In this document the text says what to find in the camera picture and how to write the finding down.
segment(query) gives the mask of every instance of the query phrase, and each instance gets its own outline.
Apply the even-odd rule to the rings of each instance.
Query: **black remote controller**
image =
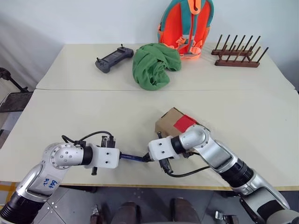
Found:
[[[104,73],[108,73],[110,68],[116,65],[121,60],[127,57],[133,57],[134,51],[130,48],[124,48],[122,45],[115,52],[107,55],[106,57],[99,59],[97,58],[95,65]]]

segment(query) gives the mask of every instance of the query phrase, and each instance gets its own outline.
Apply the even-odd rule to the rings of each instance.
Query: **handwritten label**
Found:
[[[57,181],[53,180],[52,183],[50,183],[49,188],[54,188],[56,184],[58,184]]]
[[[43,186],[48,188],[54,188],[58,182],[56,180],[50,180],[49,178],[45,178],[43,181]]]
[[[49,183],[49,179],[46,178],[46,180],[43,182],[43,186],[46,186]]]

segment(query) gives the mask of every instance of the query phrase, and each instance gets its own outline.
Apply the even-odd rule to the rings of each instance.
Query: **green towel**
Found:
[[[133,59],[133,77],[145,90],[158,90],[169,83],[165,68],[181,69],[179,53],[162,43],[150,43],[140,47]]]

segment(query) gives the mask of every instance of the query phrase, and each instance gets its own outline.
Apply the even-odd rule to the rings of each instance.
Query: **person's foot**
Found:
[[[199,223],[196,210],[190,202],[183,198],[173,198],[170,202],[171,219],[173,222]]]
[[[121,205],[113,216],[111,224],[139,224],[141,212],[135,202],[126,202]]]

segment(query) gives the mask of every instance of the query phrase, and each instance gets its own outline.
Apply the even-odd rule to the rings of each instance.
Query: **red sticker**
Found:
[[[190,118],[187,115],[184,115],[174,124],[174,127],[178,129],[180,132],[185,132],[188,127],[194,124],[196,124],[196,120]]]

